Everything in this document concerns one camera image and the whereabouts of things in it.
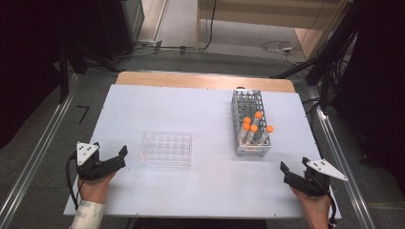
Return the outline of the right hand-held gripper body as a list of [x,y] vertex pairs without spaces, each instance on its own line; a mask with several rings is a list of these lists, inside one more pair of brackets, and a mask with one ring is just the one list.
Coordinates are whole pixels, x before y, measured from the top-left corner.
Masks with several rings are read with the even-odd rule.
[[346,175],[341,173],[333,165],[327,162],[324,158],[319,160],[311,160],[308,163],[310,172],[304,172],[304,184],[300,191],[309,197],[322,197],[329,193],[330,179],[337,178],[347,181]]

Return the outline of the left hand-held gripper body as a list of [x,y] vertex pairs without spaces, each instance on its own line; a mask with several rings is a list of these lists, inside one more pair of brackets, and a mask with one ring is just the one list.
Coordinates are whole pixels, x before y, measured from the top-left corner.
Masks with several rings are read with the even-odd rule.
[[99,180],[115,172],[105,166],[105,161],[99,159],[99,149],[93,153],[92,146],[93,144],[83,142],[76,144],[76,170],[83,180]]

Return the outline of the clear plastic test tube rack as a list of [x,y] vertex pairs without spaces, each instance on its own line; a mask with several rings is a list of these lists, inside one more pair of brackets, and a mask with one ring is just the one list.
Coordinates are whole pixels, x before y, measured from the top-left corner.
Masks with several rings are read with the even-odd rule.
[[190,166],[192,135],[176,132],[145,132],[139,155],[144,165]]

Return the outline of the metal test tube rack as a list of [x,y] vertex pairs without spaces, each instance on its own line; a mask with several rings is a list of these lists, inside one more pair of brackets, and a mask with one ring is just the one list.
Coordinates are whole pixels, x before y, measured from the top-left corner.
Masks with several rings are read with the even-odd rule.
[[[268,137],[264,144],[258,142],[263,130],[268,125],[266,123],[265,108],[262,93],[260,90],[237,88],[233,91],[232,95],[232,118],[234,127],[235,139],[235,155],[236,156],[265,156],[271,148],[270,138]],[[243,125],[243,118],[250,117],[251,124],[254,114],[261,111],[263,117],[258,125],[258,131],[253,137],[250,144],[240,144],[238,142],[238,133]]]

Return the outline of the person's left hand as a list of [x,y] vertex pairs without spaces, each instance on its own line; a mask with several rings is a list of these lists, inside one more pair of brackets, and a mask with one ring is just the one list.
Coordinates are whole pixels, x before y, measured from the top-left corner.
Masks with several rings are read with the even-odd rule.
[[115,175],[115,173],[112,173],[103,179],[94,181],[79,179],[77,186],[79,188],[80,197],[86,201],[104,204],[108,195],[110,181]]

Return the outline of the person's right hand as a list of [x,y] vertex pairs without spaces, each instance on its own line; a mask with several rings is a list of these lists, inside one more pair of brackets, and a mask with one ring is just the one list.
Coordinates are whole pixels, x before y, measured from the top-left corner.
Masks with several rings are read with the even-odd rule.
[[300,201],[309,229],[329,229],[330,198],[308,197],[293,187],[291,191]]

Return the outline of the black metal stand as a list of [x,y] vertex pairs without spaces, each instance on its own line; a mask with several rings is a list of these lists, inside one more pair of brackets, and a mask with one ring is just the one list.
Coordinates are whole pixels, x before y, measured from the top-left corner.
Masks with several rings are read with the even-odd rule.
[[96,63],[105,67],[106,69],[120,73],[120,70],[109,63],[107,60],[96,55],[85,46],[69,41],[58,42],[58,59],[59,59],[59,75],[60,75],[60,97],[59,104],[62,104],[69,94],[69,80],[68,80],[68,64],[71,64],[76,73],[86,73],[87,65],[83,56],[88,56],[95,60]]

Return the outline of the white table board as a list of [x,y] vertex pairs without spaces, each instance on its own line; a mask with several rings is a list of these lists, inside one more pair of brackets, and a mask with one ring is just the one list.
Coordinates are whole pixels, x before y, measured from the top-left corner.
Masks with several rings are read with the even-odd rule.
[[[293,219],[303,213],[280,165],[302,174],[302,159],[319,157],[301,99],[264,93],[271,148],[236,156],[228,90],[114,85],[93,133],[103,159],[128,149],[111,182],[106,213],[115,217]],[[148,166],[140,152],[146,132],[192,136],[188,166]]]

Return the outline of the wooden table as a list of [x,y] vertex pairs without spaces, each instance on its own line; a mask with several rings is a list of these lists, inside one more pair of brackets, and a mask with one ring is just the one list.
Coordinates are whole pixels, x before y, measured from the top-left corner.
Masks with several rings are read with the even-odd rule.
[[238,87],[258,89],[262,92],[294,93],[291,81],[287,79],[256,78],[226,74],[122,72],[118,85],[140,85],[175,88],[200,88],[233,90]]

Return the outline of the black cabinet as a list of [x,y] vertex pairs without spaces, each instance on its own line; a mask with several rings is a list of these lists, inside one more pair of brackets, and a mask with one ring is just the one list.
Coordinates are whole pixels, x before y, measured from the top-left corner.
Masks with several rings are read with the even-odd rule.
[[99,0],[113,57],[134,50],[144,21],[141,0]]

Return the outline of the light wooden furniture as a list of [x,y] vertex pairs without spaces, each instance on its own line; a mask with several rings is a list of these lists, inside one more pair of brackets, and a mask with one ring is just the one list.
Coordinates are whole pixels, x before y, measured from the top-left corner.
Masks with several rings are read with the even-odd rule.
[[200,22],[210,19],[294,28],[306,58],[323,48],[353,5],[352,0],[198,0],[196,47]]

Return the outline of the metal floor rail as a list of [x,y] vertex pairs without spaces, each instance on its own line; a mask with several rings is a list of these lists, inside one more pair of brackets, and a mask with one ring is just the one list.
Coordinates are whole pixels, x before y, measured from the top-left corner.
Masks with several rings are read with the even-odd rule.
[[43,160],[43,157],[47,153],[49,146],[53,141],[53,137],[55,136],[61,121],[70,107],[79,82],[79,75],[74,73],[69,82],[69,87],[71,90],[68,92],[65,100],[57,105],[51,120],[48,122],[46,129],[36,143],[35,148],[32,150],[32,154],[28,162],[23,167],[18,180],[16,180],[13,184],[7,195],[5,203],[2,205],[0,211],[0,229],[8,229],[16,210],[18,209],[18,206],[25,196],[33,177]]
[[332,128],[330,117],[327,114],[324,114],[320,106],[316,108],[316,116],[327,139],[331,154],[333,155],[337,168],[340,169],[349,179],[344,183],[344,185],[360,227],[362,229],[376,229],[373,222],[373,217],[368,209],[367,203],[361,194],[361,191],[353,176],[350,165],[345,159],[344,153],[335,135],[334,129]]

